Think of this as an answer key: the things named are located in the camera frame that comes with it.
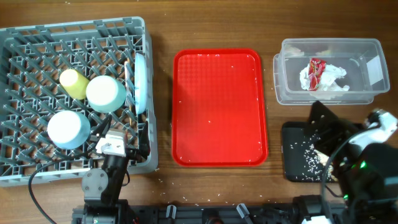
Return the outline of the white napkin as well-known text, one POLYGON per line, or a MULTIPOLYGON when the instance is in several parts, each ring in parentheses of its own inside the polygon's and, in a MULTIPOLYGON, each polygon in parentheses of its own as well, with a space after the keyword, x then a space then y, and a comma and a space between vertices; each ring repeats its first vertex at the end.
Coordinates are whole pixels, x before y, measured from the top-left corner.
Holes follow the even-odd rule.
MULTIPOLYGON (((300 83, 303 90, 308 90, 310 87, 308 69, 309 64, 300 71, 300 83)), ((341 67, 326 65, 325 70, 322 73, 320 84, 316 91, 348 91, 349 85, 339 86, 336 82, 337 80, 344 78, 346 74, 346 70, 341 67)))

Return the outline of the green bowl with food scraps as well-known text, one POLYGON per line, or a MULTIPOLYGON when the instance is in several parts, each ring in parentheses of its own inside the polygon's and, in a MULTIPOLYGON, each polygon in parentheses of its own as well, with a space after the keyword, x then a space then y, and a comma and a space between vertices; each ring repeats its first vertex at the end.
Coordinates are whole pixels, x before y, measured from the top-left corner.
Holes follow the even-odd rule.
POLYGON ((126 100, 126 89, 115 78, 100 75, 87 85, 86 98, 93 110, 110 113, 122 107, 126 100))

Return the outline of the light blue bowl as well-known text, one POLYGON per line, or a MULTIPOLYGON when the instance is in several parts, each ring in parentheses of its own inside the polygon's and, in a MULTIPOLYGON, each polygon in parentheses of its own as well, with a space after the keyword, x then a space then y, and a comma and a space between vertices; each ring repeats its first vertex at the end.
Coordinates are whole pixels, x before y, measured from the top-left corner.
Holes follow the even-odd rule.
POLYGON ((90 135, 90 122, 83 114, 60 111, 53 115, 47 126, 52 142, 61 149, 80 147, 90 135))

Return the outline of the red snack wrapper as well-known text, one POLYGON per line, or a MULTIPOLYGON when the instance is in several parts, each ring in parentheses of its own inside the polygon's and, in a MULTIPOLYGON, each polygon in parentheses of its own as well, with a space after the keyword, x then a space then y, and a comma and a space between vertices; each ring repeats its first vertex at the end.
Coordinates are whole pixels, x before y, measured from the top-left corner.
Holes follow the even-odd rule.
POLYGON ((322 73, 324 72, 326 67, 326 61, 311 58, 308 69, 308 78, 310 80, 309 91, 316 91, 321 81, 322 73))

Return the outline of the light blue round plate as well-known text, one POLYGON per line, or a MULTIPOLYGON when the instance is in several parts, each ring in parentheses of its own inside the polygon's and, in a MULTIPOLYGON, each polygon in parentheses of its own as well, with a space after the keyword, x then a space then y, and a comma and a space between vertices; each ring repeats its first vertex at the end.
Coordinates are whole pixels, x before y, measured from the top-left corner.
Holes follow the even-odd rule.
POLYGON ((147 67, 145 56, 142 54, 136 54, 135 56, 134 97, 136 113, 145 112, 147 103, 147 67))

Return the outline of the yellow plastic cup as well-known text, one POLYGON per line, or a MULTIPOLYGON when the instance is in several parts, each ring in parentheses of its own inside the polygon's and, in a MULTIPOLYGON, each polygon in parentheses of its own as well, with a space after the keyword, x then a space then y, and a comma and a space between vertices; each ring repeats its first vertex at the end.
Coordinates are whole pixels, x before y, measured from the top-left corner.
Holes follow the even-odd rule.
POLYGON ((86 88, 89 79, 74 69, 64 70, 60 75, 60 84, 73 99, 86 98, 86 88))

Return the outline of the white plastic fork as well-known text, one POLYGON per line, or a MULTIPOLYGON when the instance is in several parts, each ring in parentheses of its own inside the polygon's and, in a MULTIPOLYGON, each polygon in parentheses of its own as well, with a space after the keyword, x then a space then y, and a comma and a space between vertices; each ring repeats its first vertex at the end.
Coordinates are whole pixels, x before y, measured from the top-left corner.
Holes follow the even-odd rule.
POLYGON ((128 100, 128 96, 131 96, 131 90, 128 84, 128 81, 130 80, 130 72, 129 72, 129 62, 130 60, 127 59, 124 62, 124 73, 125 73, 125 89, 126 89, 126 100, 125 100, 125 106, 126 107, 130 107, 131 106, 131 102, 128 100))

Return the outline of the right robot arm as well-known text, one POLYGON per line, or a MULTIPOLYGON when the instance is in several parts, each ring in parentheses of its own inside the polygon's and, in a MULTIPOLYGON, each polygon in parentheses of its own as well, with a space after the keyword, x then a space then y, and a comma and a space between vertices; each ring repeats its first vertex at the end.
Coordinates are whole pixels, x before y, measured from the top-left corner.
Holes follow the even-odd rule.
POLYGON ((360 125, 314 102, 305 132, 319 137, 314 148, 328 160, 320 194, 294 198, 297 213, 292 222, 397 223, 397 149, 386 142, 396 131, 397 118, 385 110, 373 110, 360 125), (341 215, 334 215, 326 200, 329 173, 341 189, 341 215))

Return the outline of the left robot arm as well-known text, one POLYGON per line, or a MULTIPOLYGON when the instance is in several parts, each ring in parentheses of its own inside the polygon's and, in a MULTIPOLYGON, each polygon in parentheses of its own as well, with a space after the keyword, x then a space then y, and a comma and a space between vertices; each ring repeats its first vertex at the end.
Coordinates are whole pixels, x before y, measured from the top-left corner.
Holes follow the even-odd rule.
POLYGON ((130 160, 146 158, 149 155, 148 124, 143 125, 140 138, 142 149, 127 144, 127 134, 111 129, 104 123, 91 132, 90 140, 96 143, 97 153, 104 155, 100 168, 90 169, 83 178, 81 187, 85 206, 82 211, 73 211, 72 223, 139 223, 126 199, 120 199, 127 167, 130 160))

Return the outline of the grey plastic dishwasher rack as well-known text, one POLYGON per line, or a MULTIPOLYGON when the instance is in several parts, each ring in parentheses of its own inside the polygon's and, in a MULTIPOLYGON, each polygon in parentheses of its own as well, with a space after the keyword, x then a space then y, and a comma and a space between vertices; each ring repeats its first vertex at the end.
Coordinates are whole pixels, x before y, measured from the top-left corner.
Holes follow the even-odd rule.
POLYGON ((72 150, 54 146, 47 134, 51 117, 70 110, 93 128, 106 118, 87 100, 71 98, 59 82, 68 69, 88 79, 100 75, 124 81, 124 62, 146 59, 153 80, 152 39, 141 17, 68 22, 1 30, 1 186, 73 179, 100 167, 94 143, 72 150))

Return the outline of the rice and food scraps pile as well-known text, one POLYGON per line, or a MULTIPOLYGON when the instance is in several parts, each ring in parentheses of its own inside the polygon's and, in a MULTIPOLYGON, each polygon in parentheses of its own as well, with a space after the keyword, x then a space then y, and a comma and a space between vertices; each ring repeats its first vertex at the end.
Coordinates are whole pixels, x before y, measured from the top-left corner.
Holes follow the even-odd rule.
MULTIPOLYGON (((328 157, 327 155, 325 155, 324 153, 318 151, 318 150, 315 150, 315 153, 316 153, 315 159, 316 159, 316 160, 318 161, 318 163, 321 164, 322 167, 324 168, 324 167, 326 166, 326 163, 327 163, 327 160, 329 159, 329 157, 328 157)), ((335 178, 335 176, 332 174, 332 172, 333 172, 333 164, 331 164, 331 165, 328 167, 328 180, 330 180, 330 181, 335 181, 336 178, 335 178)))

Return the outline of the black plastic tray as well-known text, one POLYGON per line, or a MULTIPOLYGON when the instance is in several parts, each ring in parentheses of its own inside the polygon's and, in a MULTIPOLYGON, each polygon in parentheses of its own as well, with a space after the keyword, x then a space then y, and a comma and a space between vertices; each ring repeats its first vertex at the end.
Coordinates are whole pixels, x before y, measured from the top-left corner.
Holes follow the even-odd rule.
POLYGON ((306 122, 284 123, 281 136, 285 178, 291 182, 321 182, 324 168, 315 159, 316 137, 306 136, 306 122))

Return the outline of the clear plastic bin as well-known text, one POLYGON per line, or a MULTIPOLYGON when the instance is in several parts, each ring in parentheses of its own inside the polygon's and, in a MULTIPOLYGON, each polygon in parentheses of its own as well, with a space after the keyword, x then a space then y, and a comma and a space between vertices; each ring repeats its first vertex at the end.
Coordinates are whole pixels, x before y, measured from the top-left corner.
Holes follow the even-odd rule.
POLYGON ((285 39, 273 59, 282 105, 366 105, 390 90, 380 41, 355 38, 285 39))

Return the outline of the red plastic tray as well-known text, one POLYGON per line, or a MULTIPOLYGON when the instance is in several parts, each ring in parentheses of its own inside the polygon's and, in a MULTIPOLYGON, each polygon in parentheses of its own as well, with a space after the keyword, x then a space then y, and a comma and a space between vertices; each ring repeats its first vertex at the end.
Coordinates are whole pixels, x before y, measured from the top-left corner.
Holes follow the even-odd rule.
POLYGON ((249 167, 268 156, 259 54, 185 49, 173 66, 172 157, 184 167, 249 167))

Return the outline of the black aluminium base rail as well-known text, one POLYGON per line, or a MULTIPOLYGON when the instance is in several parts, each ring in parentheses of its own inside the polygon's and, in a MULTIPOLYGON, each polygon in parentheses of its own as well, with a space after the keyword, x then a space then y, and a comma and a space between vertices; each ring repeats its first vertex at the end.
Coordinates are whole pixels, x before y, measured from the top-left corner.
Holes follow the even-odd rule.
POLYGON ((76 208, 72 223, 303 223, 308 214, 299 214, 299 207, 286 203, 262 206, 233 205, 222 207, 131 206, 117 208, 76 208))

